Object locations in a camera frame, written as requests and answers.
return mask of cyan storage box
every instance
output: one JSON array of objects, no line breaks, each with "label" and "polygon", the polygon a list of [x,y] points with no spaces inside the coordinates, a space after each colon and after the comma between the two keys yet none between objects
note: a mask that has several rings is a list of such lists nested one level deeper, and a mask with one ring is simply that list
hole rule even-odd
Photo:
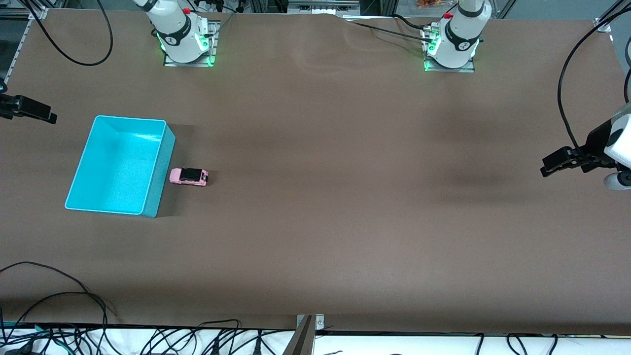
[{"label": "cyan storage box", "polygon": [[66,208],[156,217],[174,145],[164,120],[97,116]]}]

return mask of brown table surface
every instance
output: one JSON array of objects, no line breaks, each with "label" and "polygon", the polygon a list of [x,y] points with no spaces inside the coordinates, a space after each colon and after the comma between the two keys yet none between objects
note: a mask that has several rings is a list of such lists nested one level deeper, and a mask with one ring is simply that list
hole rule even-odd
[{"label": "brown table surface", "polygon": [[[59,120],[0,122],[3,265],[63,269],[111,322],[324,313],[333,329],[631,334],[629,194],[605,189],[610,171],[539,172],[569,144],[558,74],[590,22],[491,21],[465,75],[424,72],[414,40],[329,15],[237,15],[214,68],[165,68],[146,15],[109,16],[114,51],[94,68],[28,34],[9,93]],[[98,11],[45,25],[79,60],[107,48]],[[609,36],[587,41],[564,90],[579,141],[623,104],[622,81]],[[166,186],[155,219],[64,209],[99,114],[165,119],[171,167],[211,169],[213,184]],[[78,290],[28,266],[0,285],[8,319]],[[27,320],[99,316],[68,298]]]}]

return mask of metal bracket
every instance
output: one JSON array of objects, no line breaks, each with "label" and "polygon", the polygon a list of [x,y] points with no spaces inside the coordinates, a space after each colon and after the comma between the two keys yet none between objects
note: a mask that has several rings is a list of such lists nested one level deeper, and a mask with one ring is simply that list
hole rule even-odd
[{"label": "metal bracket", "polygon": [[164,53],[164,66],[179,66],[188,68],[208,68],[209,66],[215,66],[215,57],[217,56],[217,45],[219,44],[219,28],[221,27],[221,21],[208,21],[208,34],[212,35],[206,40],[208,43],[208,52],[202,54],[196,60],[190,63],[178,63],[171,59],[167,53]]},{"label": "metal bracket", "polygon": [[[46,18],[46,15],[48,15],[48,8],[43,8],[43,9],[42,9],[42,8],[39,8],[39,7],[37,7],[37,6],[36,6],[36,7],[34,7],[34,10],[35,10],[36,12],[37,12],[37,10],[39,10],[39,11],[40,11],[40,13],[39,13],[39,19],[40,19],[40,20],[45,19],[45,18]],[[29,19],[30,21],[35,21],[35,17],[33,16],[33,14],[32,14],[32,13],[29,13],[29,14],[28,14],[28,19]]]},{"label": "metal bracket", "polygon": [[[296,317],[296,327],[300,326],[302,320],[308,315],[298,315]],[[324,329],[324,315],[315,315],[315,329],[322,330]]]},{"label": "metal bracket", "polygon": [[24,45],[24,41],[27,39],[28,30],[31,28],[33,21],[29,21],[27,23],[27,27],[24,29],[24,33],[22,34],[22,38],[20,39],[20,43],[18,44],[18,48],[15,50],[15,55],[13,56],[13,60],[11,60],[11,65],[9,66],[9,70],[6,72],[6,77],[4,78],[4,83],[9,83],[9,77],[13,72],[13,67],[18,60],[18,56],[20,55],[20,51],[22,50],[22,45]]},{"label": "metal bracket", "polygon": [[[600,21],[600,18],[597,17],[594,19],[594,26],[598,26],[598,21]],[[601,33],[611,32],[611,26],[609,26],[609,24],[600,26],[598,28],[598,32],[601,32]]]},{"label": "metal bracket", "polygon": [[298,315],[298,326],[283,355],[313,355],[319,316],[324,318],[324,315]]}]

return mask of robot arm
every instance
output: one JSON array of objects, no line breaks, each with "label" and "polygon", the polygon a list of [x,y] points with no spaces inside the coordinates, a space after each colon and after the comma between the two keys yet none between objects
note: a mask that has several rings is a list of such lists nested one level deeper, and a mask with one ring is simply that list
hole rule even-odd
[{"label": "robot arm", "polygon": [[597,167],[616,169],[604,185],[610,190],[631,190],[631,104],[623,106],[611,119],[589,132],[579,150],[563,147],[543,159],[541,174],[580,167],[590,172]]},{"label": "robot arm", "polygon": [[208,20],[184,11],[177,0],[133,0],[149,16],[162,49],[175,62],[189,63],[209,51]]},{"label": "robot arm", "polygon": [[443,18],[438,27],[436,44],[427,54],[446,68],[460,68],[475,55],[482,29],[491,18],[492,7],[488,0],[460,0],[451,18]]}]

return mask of pink toy car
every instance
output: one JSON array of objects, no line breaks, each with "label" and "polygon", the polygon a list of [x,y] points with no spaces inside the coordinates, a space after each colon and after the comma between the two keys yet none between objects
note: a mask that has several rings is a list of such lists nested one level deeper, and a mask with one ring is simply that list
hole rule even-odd
[{"label": "pink toy car", "polygon": [[176,167],[171,170],[168,180],[176,185],[206,186],[208,171],[204,169],[192,169],[190,167]]}]

